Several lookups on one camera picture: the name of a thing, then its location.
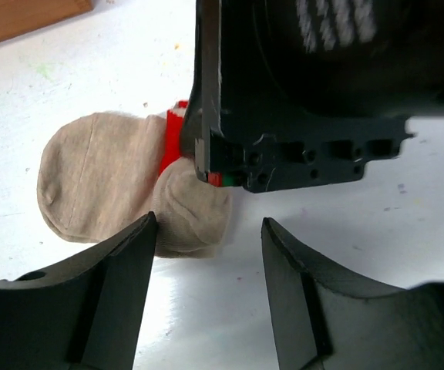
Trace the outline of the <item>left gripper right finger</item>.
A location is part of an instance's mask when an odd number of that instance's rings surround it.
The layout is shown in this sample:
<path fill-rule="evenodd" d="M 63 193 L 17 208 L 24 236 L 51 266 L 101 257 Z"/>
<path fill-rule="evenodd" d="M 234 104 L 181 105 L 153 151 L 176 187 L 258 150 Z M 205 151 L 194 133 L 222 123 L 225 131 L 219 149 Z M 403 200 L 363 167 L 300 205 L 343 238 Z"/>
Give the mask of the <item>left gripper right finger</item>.
<path fill-rule="evenodd" d="M 444 369 L 444 282 L 397 288 L 265 218 L 261 245 L 282 369 Z"/>

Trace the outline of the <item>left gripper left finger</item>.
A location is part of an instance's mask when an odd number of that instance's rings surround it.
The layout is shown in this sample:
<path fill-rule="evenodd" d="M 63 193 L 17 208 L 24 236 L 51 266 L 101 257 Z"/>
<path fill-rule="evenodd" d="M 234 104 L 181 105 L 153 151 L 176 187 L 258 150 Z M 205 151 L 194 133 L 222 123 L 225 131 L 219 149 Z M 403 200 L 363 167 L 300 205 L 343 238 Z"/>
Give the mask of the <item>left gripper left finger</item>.
<path fill-rule="evenodd" d="M 146 214 L 63 261 L 0 280 L 0 369 L 131 369 L 156 233 Z"/>

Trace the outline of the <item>beige red sock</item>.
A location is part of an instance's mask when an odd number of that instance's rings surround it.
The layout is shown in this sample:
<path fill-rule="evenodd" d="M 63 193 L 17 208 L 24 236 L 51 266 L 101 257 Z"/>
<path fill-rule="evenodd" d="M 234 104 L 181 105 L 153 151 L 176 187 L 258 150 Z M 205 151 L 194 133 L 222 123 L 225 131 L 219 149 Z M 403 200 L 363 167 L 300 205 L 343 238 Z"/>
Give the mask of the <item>beige red sock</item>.
<path fill-rule="evenodd" d="M 37 179 L 48 227 L 65 241 L 99 243 L 154 213 L 157 257 L 215 256 L 231 194 L 198 180 L 188 157 L 167 157 L 184 113 L 181 106 L 144 118 L 93 113 L 61 127 L 42 152 Z"/>

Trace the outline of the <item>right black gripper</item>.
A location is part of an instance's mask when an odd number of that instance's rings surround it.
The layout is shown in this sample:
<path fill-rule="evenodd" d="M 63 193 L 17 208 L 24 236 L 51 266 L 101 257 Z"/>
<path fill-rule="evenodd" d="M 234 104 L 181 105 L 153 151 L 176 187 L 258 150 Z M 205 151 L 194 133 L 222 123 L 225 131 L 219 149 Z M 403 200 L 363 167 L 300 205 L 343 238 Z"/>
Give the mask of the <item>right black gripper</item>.
<path fill-rule="evenodd" d="M 444 116 L 444 1 L 198 1 L 180 152 L 215 187 L 360 180 Z"/>

